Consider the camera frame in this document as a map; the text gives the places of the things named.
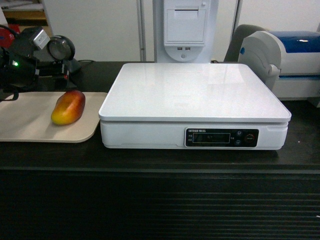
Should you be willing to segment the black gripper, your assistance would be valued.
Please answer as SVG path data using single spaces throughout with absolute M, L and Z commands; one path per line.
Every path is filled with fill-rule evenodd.
M 78 72 L 78 63 L 73 60 L 58 60 L 42 63 L 36 90 L 39 92 L 61 92 L 77 89 L 72 75 Z

